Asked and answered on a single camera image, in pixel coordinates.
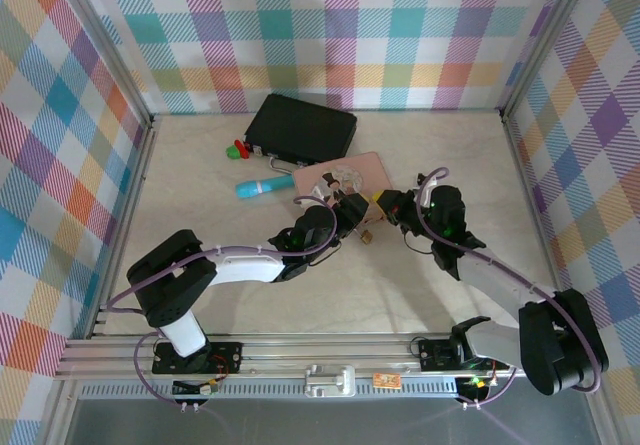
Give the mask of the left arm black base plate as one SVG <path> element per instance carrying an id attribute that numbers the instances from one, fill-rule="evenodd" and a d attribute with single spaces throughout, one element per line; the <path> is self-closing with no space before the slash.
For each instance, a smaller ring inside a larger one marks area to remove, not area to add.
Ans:
<path id="1" fill-rule="evenodd" d="M 169 342 L 154 349 L 152 373 L 156 375 L 237 374 L 242 361 L 240 342 L 209 342 L 188 357 L 181 357 Z"/>

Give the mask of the aluminium side rail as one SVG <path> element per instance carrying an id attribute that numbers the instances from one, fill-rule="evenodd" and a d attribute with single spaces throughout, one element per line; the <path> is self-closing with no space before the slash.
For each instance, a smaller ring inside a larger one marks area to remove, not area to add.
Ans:
<path id="1" fill-rule="evenodd" d="M 504 115 L 502 112 L 499 113 L 499 117 L 502 124 L 502 128 L 504 130 L 504 134 L 506 136 L 509 150 L 511 152 L 512 158 L 515 163 L 515 168 L 519 177 L 521 188 L 525 196 L 525 202 L 526 202 L 528 214 L 532 221 L 534 234 L 538 242 L 538 248 L 542 253 L 545 267 L 549 275 L 548 284 L 557 291 L 564 291 L 566 289 L 566 286 L 563 285 L 561 282 L 558 269 L 554 260 L 553 250 L 551 249 L 551 246 L 546 240 L 544 226 L 539 214 L 539 210 L 537 208 L 533 190 L 528 180 L 525 162 L 522 159 L 520 152 L 518 151 L 517 140 L 511 128 L 510 118 L 508 115 Z"/>
<path id="2" fill-rule="evenodd" d="M 90 339 L 93 336 L 93 330 L 98 323 L 100 313 L 104 309 L 104 304 L 112 297 L 114 290 L 117 288 L 118 276 L 126 251 L 134 213 L 142 194 L 157 140 L 157 128 L 160 124 L 161 118 L 157 114 L 151 114 L 143 128 L 140 148 L 135 157 L 135 167 L 126 189 L 125 200 L 114 231 L 113 242 L 109 248 L 105 268 L 100 275 L 95 296 L 89 308 L 87 323 L 81 334 L 82 339 Z"/>

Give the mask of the black hard case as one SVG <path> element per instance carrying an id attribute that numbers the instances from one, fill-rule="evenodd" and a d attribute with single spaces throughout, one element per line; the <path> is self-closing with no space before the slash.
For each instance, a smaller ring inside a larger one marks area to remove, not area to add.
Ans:
<path id="1" fill-rule="evenodd" d="M 243 142 L 255 155 L 306 166 L 345 157 L 356 129 L 352 113 L 270 94 Z"/>

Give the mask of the small connector board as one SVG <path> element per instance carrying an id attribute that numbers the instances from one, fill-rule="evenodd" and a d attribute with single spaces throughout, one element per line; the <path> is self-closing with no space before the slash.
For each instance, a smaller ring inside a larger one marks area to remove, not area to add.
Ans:
<path id="1" fill-rule="evenodd" d="M 461 400 L 486 400 L 492 389 L 492 381 L 485 377 L 459 377 L 456 379 L 456 388 Z"/>
<path id="2" fill-rule="evenodd" d="M 212 378 L 204 382 L 174 380 L 172 393 L 174 395 L 211 396 L 220 389 L 223 379 Z"/>

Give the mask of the aluminium frame post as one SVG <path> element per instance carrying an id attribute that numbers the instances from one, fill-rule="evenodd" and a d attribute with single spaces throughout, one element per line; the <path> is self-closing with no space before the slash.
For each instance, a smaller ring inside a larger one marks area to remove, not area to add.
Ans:
<path id="1" fill-rule="evenodd" d="M 578 0 L 532 0 L 509 52 L 506 82 L 496 102 L 503 123 L 514 114 Z"/>
<path id="2" fill-rule="evenodd" d="M 68 0 L 70 6 L 79 17 L 79 20 L 92 41 L 100 57 L 104 60 L 108 70 L 114 77 L 114 81 L 136 116 L 146 128 L 153 127 L 154 115 L 149 111 L 142 94 L 136 86 L 132 75 L 129 73 L 124 60 L 111 40 L 104 24 L 95 11 L 90 0 Z"/>

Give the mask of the blue toy microphone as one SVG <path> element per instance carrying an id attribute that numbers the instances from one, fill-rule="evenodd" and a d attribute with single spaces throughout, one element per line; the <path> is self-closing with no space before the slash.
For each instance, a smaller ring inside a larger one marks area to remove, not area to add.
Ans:
<path id="1" fill-rule="evenodd" d="M 292 175 L 281 175 L 268 179 L 251 180 L 239 183 L 235 187 L 235 192 L 238 198 L 248 199 L 264 193 L 292 188 L 294 186 L 295 182 Z"/>

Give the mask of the pink tin box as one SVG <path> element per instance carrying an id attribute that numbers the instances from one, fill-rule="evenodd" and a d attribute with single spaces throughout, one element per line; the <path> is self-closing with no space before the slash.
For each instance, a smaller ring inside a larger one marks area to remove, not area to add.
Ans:
<path id="1" fill-rule="evenodd" d="M 360 193 L 369 201 L 365 217 L 379 222 L 382 215 L 373 203 L 373 195 L 392 185 L 383 163 L 376 152 L 367 152 L 352 157 L 310 165 L 293 173 L 299 196 L 315 196 L 329 205 L 334 205 L 346 195 Z"/>

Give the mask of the aluminium mounting rail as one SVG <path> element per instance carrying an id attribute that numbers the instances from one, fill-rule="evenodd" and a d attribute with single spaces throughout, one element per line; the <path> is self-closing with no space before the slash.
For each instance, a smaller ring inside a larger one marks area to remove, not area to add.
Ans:
<path id="1" fill-rule="evenodd" d="M 195 381 L 216 376 L 230 378 L 301 378 L 313 364 L 352 365 L 358 378 L 376 372 L 402 377 L 505 376 L 510 371 L 422 372 L 410 351 L 415 337 L 446 339 L 445 334 L 237 334 L 211 335 L 211 342 L 240 342 L 242 361 L 237 374 L 156 375 L 152 373 L 155 347 L 165 339 L 139 336 L 98 336 L 70 341 L 63 352 L 56 379 L 177 379 Z"/>

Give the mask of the grey panel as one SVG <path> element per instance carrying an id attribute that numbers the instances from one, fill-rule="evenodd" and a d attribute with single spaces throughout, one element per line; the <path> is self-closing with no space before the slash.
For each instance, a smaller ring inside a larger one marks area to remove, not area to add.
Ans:
<path id="1" fill-rule="evenodd" d="M 224 400 L 180 412 L 155 400 L 83 400 L 65 445 L 602 445 L 581 398 L 514 392 L 477 410 L 449 401 Z"/>

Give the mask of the silver latch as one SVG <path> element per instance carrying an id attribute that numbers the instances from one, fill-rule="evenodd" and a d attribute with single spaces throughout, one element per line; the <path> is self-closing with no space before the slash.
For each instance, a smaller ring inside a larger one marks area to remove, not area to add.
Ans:
<path id="1" fill-rule="evenodd" d="M 352 365 L 310 365 L 305 370 L 304 394 L 309 398 L 350 398 L 356 395 Z"/>

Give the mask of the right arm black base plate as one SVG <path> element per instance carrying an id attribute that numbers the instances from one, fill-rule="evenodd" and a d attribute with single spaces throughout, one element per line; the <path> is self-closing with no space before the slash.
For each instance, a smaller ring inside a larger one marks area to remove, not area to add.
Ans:
<path id="1" fill-rule="evenodd" d="M 422 372 L 435 371 L 507 371 L 510 366 L 491 358 L 473 355 L 470 350 L 453 339 L 415 337 L 409 346 L 419 360 Z"/>

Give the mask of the perforated metal strip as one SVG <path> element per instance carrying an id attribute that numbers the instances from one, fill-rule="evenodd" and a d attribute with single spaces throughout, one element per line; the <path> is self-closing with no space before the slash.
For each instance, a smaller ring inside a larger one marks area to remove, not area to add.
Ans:
<path id="1" fill-rule="evenodd" d="M 403 381 L 399 389 L 375 387 L 368 379 L 357 379 L 355 398 L 371 398 L 377 396 L 456 398 L 458 395 L 456 381 L 446 377 L 415 378 Z M 79 392 L 81 398 L 87 399 L 153 399 L 146 388 L 133 381 L 94 381 L 85 383 Z M 223 384 L 215 398 L 309 398 L 305 385 L 301 380 L 233 380 Z"/>

